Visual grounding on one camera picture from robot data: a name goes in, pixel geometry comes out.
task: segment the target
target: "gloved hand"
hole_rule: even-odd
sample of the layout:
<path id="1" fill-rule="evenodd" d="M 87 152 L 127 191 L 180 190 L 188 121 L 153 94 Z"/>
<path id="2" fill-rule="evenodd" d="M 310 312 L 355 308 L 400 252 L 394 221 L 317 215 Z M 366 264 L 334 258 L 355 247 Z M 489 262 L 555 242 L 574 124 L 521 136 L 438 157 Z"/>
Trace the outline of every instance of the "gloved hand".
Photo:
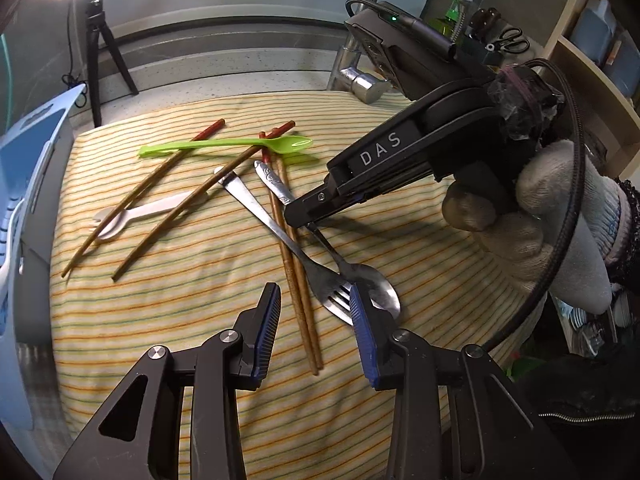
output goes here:
<path id="1" fill-rule="evenodd" d="M 454 182 L 442 203 L 445 220 L 473 233 L 513 285 L 530 292 L 548 262 L 566 211 L 571 188 L 574 146 L 561 140 L 541 150 L 516 182 L 518 212 L 498 215 L 494 204 Z M 551 292 L 571 306 L 601 314 L 610 304 L 606 266 L 624 253 L 630 208 L 624 192 L 586 161 L 584 198 L 569 251 Z"/>

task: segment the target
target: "tripod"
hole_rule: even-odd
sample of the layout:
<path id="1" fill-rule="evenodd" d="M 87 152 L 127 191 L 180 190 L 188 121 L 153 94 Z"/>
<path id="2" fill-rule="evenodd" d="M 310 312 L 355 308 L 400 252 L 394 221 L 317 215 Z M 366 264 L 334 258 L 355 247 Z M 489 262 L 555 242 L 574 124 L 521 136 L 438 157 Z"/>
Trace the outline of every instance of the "tripod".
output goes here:
<path id="1" fill-rule="evenodd" d="M 91 0 L 86 8 L 86 67 L 87 83 L 89 85 L 89 99 L 91 100 L 91 112 L 94 115 L 94 125 L 102 126 L 102 113 L 100 111 L 100 86 L 98 84 L 98 40 L 102 35 L 109 53 L 122 74 L 125 83 L 133 95 L 138 95 L 138 88 L 131 78 L 129 69 L 122 59 L 113 33 L 104 19 L 102 0 Z"/>

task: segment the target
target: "zipper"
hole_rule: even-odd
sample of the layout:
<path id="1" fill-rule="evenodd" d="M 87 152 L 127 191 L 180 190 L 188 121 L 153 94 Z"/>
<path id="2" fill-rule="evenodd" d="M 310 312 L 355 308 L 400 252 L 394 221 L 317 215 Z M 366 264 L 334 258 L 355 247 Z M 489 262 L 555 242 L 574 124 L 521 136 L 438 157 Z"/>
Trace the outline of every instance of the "zipper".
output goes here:
<path id="1" fill-rule="evenodd" d="M 562 413 L 540 413 L 538 416 L 542 418 L 559 418 L 571 424 L 589 424 L 591 422 L 601 422 L 604 420 L 629 420 L 636 416 L 635 413 L 604 413 L 603 415 L 594 416 L 567 416 Z"/>

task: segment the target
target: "faucet handle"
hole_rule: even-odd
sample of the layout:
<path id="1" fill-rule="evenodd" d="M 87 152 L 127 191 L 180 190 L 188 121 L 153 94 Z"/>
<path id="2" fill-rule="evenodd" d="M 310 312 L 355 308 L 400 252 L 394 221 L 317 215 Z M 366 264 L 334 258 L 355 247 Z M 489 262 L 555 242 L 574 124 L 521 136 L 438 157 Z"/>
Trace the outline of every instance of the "faucet handle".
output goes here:
<path id="1" fill-rule="evenodd" d="M 382 97 L 383 93 L 391 90 L 391 82 L 387 79 L 378 79 L 354 67 L 340 70 L 338 78 L 367 105 L 373 104 Z"/>

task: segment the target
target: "metal screw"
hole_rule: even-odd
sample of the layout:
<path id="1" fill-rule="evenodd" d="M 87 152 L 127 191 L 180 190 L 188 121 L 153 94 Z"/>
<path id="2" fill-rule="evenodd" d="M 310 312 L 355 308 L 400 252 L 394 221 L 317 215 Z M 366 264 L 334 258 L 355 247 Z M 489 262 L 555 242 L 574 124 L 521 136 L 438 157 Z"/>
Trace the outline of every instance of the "metal screw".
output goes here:
<path id="1" fill-rule="evenodd" d="M 467 345 L 465 347 L 465 354 L 473 359 L 479 359 L 484 355 L 484 350 L 478 345 Z"/>
<path id="2" fill-rule="evenodd" d="M 401 343 L 409 339 L 409 331 L 401 328 L 400 330 L 393 332 L 392 336 L 396 341 Z"/>
<path id="3" fill-rule="evenodd" d="M 220 334 L 220 341 L 223 343 L 232 343 L 236 339 L 238 339 L 238 332 L 235 330 L 225 330 Z"/>
<path id="4" fill-rule="evenodd" d="M 159 359 L 164 357 L 164 354 L 166 354 L 166 348 L 164 346 L 156 345 L 153 348 L 150 348 L 149 352 L 146 354 L 152 359 Z"/>

